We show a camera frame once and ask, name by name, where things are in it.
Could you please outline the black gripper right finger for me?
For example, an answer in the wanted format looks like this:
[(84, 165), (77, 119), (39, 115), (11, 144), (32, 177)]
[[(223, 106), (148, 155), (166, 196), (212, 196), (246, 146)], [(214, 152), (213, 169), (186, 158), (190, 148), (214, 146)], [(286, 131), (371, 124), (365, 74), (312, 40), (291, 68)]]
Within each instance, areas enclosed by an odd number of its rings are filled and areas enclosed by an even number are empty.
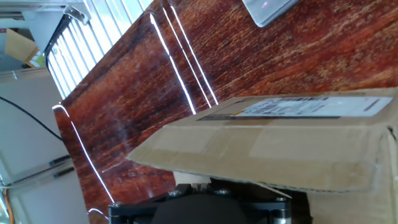
[(217, 188), (214, 195), (237, 202), (246, 223), (291, 224), (291, 201), (287, 197), (250, 187)]

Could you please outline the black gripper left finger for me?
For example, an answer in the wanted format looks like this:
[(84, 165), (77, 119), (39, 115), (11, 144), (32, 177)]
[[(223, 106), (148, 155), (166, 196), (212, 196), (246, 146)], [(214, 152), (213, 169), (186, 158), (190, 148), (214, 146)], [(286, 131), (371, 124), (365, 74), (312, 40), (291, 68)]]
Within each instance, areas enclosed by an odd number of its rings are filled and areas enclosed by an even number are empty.
[(141, 203), (115, 202), (108, 206), (109, 224), (151, 224), (161, 205), (191, 194), (190, 184), (178, 184), (176, 188)]

